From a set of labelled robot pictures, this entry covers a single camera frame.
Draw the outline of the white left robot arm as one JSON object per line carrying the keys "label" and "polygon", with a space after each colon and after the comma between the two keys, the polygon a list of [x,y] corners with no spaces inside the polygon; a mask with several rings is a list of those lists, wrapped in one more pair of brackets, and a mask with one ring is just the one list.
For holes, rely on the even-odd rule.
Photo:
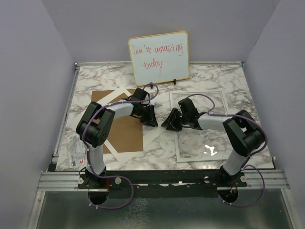
{"label": "white left robot arm", "polygon": [[135,92],[117,102],[101,105],[91,102],[80,119],[76,133],[85,144],[87,151],[86,170],[91,173],[89,183],[94,188],[105,184],[106,165],[103,160],[103,144],[107,140],[115,119],[130,116],[139,119],[140,123],[157,127],[154,105],[151,104],[159,92],[150,94],[145,88],[136,88]]}

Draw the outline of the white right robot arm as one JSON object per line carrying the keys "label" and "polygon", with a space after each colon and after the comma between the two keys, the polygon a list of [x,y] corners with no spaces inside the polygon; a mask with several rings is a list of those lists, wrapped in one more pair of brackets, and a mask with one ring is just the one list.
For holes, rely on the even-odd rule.
{"label": "white right robot arm", "polygon": [[179,132],[185,127],[194,130],[217,130],[226,132],[232,145],[232,152],[221,166],[219,181],[229,187],[236,181],[236,175],[242,170],[250,157],[267,146],[267,136],[262,127],[241,110],[236,114],[213,114],[214,106],[207,112],[198,112],[190,97],[178,102],[179,108],[173,108],[162,123],[166,130]]}

